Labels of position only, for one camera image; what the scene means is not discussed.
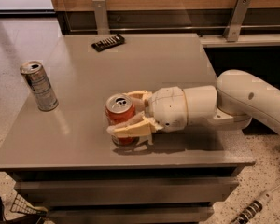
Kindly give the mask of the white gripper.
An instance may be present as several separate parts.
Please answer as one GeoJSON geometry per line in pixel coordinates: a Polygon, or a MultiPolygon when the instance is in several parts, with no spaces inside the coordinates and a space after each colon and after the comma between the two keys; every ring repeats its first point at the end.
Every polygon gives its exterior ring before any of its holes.
{"type": "Polygon", "coordinates": [[[110,125],[106,130],[118,139],[139,138],[152,145],[152,134],[163,130],[175,132],[183,130],[188,121],[187,103],[184,92],[178,87],[161,88],[151,91],[131,91],[126,93],[137,111],[144,111],[148,106],[151,117],[140,112],[127,121],[110,125]]]}

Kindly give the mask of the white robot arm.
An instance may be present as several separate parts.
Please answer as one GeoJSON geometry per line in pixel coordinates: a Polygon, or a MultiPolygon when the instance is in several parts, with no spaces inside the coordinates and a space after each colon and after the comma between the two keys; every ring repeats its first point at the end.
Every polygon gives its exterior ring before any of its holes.
{"type": "Polygon", "coordinates": [[[117,115],[131,107],[135,109],[131,117],[109,125],[111,136],[150,142],[158,131],[175,132],[192,125],[242,130],[252,119],[280,135],[280,90],[240,70],[223,72],[214,86],[132,91],[113,95],[106,103],[117,115]]]}

